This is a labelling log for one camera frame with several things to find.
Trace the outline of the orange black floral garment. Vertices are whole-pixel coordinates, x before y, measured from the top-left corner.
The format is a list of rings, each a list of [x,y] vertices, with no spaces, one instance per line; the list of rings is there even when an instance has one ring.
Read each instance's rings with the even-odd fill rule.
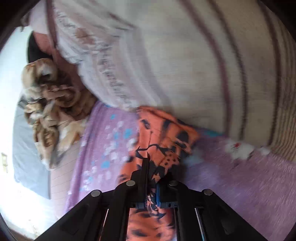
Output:
[[[175,236],[173,211],[159,208],[156,185],[166,174],[178,170],[181,161],[192,153],[198,132],[174,116],[156,108],[137,109],[138,138],[117,178],[119,184],[130,180],[132,173],[149,159],[149,190],[146,208],[129,213],[127,240],[172,240]]]

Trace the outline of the pinkish beige mattress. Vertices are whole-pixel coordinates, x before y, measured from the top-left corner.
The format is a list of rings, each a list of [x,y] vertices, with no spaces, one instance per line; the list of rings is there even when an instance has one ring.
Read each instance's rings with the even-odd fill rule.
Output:
[[[50,172],[50,196],[53,204],[54,214],[57,219],[65,213],[66,199],[72,180],[80,149],[80,142],[73,144],[64,153],[57,168]]]

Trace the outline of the purple floral bed sheet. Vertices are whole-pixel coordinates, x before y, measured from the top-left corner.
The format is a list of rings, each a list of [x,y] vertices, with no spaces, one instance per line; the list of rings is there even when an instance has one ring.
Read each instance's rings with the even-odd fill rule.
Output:
[[[267,240],[284,240],[295,224],[295,164],[266,148],[234,142],[201,129],[181,181],[190,189],[212,189]],[[97,102],[88,119],[65,210],[90,191],[117,186],[128,151],[137,139],[137,116]]]

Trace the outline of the grey blue pillow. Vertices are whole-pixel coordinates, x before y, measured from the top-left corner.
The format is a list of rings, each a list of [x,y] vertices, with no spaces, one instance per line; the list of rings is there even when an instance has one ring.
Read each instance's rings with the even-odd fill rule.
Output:
[[[50,174],[40,162],[23,106],[17,105],[13,126],[13,167],[15,181],[36,194],[50,199]]]

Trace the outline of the brown cream patterned blanket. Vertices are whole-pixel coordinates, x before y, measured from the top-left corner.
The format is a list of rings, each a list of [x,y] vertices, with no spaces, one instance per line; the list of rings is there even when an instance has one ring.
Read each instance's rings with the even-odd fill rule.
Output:
[[[27,64],[22,84],[27,102],[25,118],[33,129],[41,163],[53,170],[82,138],[97,98],[88,89],[73,85],[48,58]]]

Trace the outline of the striped beige pillow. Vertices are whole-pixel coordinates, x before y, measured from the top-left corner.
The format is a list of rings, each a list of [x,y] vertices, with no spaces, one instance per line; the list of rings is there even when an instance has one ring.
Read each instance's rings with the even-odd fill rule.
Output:
[[[49,1],[61,56],[104,103],[154,106],[295,160],[295,39],[262,1]]]

